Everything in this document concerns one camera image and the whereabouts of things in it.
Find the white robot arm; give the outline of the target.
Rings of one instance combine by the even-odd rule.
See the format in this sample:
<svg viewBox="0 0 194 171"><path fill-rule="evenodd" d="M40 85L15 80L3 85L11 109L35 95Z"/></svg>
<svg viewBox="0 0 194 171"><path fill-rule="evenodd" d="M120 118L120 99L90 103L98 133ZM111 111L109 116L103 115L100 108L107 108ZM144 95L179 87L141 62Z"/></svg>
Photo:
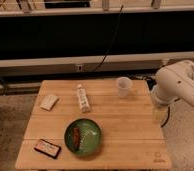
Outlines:
<svg viewBox="0 0 194 171"><path fill-rule="evenodd" d="M154 121L161 124L168 107L179 98L194 108L194 62L183 60L160 68L150 91Z"/></svg>

